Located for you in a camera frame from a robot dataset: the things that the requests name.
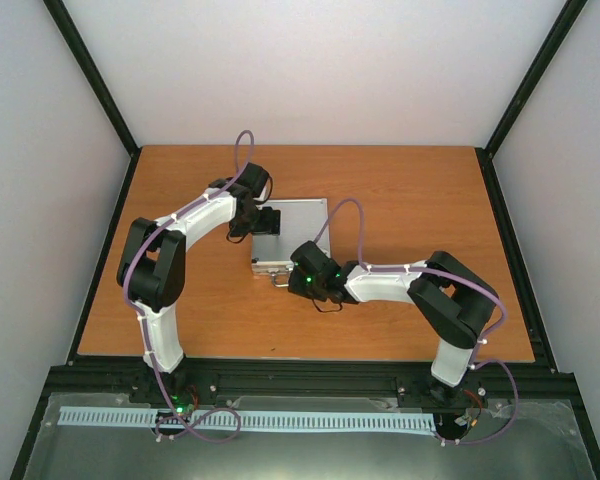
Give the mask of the aluminium poker case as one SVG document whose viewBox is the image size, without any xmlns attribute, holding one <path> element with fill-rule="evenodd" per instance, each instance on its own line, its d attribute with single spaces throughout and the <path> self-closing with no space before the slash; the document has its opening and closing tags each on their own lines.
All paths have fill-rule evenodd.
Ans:
<svg viewBox="0 0 600 480">
<path fill-rule="evenodd" d="M 260 206 L 281 211 L 280 234 L 252 237 L 251 269 L 256 276 L 268 277 L 278 288 L 288 286 L 293 269 L 291 254 L 303 243 L 314 240 L 326 222 L 326 198 L 269 200 Z"/>
</svg>

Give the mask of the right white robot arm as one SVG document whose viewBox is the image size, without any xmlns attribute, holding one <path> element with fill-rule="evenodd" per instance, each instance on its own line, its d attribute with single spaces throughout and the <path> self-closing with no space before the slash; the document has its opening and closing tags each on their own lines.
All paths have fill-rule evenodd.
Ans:
<svg viewBox="0 0 600 480">
<path fill-rule="evenodd" d="M 424 261 L 374 265 L 350 261 L 343 265 L 307 241 L 291 254 L 287 289 L 313 304 L 397 302 L 415 306 L 438 335 L 436 356 L 424 394 L 449 404 L 486 340 L 486 325 L 498 309 L 506 309 L 495 290 L 446 251 Z"/>
</svg>

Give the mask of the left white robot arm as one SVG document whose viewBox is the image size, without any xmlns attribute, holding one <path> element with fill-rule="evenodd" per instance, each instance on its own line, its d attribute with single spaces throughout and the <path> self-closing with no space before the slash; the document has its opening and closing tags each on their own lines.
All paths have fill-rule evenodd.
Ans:
<svg viewBox="0 0 600 480">
<path fill-rule="evenodd" d="M 128 231 L 116 274 L 123 298 L 135 312 L 143 338 L 143 359 L 159 371 L 152 388 L 166 402 L 181 400 L 188 378 L 176 369 L 184 358 L 176 321 L 183 292 L 186 253 L 220 225 L 240 243 L 248 235 L 280 233 L 281 213 L 266 207 L 271 175 L 247 163 L 235 176 L 211 182 L 204 192 L 175 212 L 150 220 L 135 219 Z"/>
</svg>

